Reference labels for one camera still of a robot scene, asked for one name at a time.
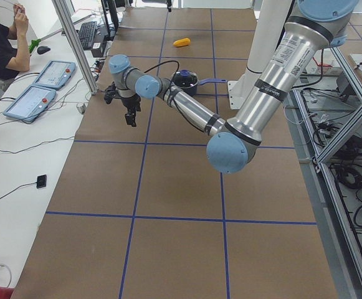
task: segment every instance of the computer mouse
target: computer mouse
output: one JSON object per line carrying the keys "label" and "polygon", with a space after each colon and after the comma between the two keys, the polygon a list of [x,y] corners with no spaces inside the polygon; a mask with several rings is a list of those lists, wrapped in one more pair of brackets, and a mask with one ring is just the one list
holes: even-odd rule
{"label": "computer mouse", "polygon": [[37,53],[38,53],[39,55],[41,55],[41,54],[43,54],[43,53],[46,53],[46,52],[48,52],[48,51],[50,51],[50,47],[47,47],[46,45],[40,45],[40,46],[38,47],[38,49],[37,49]]}

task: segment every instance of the person's hand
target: person's hand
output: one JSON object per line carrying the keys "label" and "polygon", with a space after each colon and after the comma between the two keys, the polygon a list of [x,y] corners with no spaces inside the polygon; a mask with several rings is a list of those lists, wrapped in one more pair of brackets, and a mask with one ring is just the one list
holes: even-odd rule
{"label": "person's hand", "polygon": [[26,9],[24,8],[24,6],[23,6],[22,4],[20,4],[20,3],[15,3],[15,4],[13,4],[13,14],[14,14],[14,16],[16,16],[16,14],[17,14],[19,11],[20,11],[21,13],[23,13],[23,14],[26,14]]}
{"label": "person's hand", "polygon": [[29,28],[29,20],[27,16],[18,12],[14,16],[14,23],[16,24],[17,34],[26,34]]}

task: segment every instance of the white table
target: white table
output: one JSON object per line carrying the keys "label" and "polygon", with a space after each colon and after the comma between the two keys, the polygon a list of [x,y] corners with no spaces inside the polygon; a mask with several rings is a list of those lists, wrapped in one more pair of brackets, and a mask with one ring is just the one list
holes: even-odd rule
{"label": "white table", "polygon": [[[66,37],[60,34],[44,40],[40,45],[49,46],[51,51],[38,55],[35,50],[29,72],[40,72],[51,59],[77,63]],[[91,52],[85,51],[85,55],[92,65],[95,58]],[[58,91],[56,100],[81,78],[82,73],[77,69],[67,85]],[[34,79],[35,76],[30,76],[16,80],[3,96],[16,98]],[[82,120],[76,104],[87,102],[86,96],[89,98],[88,87],[85,81],[81,81],[77,89],[66,97],[62,108],[44,112],[31,124],[16,121],[1,125],[0,150],[19,151],[43,141],[74,136]],[[1,101],[0,113],[10,103]],[[10,120],[0,114],[0,123]],[[64,140],[18,154],[0,153],[0,197],[20,185],[36,182],[38,175],[47,175],[45,188],[36,189],[36,185],[22,187],[0,200],[0,263],[12,271],[10,287],[17,284],[71,146],[72,140]],[[0,286],[5,287],[8,281],[8,272],[0,270]]]}

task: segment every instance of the keyboard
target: keyboard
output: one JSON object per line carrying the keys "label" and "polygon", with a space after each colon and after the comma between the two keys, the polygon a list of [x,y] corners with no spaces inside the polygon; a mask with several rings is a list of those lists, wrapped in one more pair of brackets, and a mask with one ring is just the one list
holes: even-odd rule
{"label": "keyboard", "polygon": [[93,38],[95,37],[95,32],[97,28],[96,21],[85,22],[81,25],[79,30],[79,38],[84,50],[92,49]]}

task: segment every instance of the black pot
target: black pot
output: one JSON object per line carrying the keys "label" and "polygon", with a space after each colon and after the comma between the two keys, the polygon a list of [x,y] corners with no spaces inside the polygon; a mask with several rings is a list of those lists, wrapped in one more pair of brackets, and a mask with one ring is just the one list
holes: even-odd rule
{"label": "black pot", "polygon": [[225,79],[206,78],[199,80],[196,73],[190,70],[180,70],[175,73],[174,84],[185,91],[188,95],[193,97],[198,92],[198,85],[204,85],[206,83],[226,83]]}

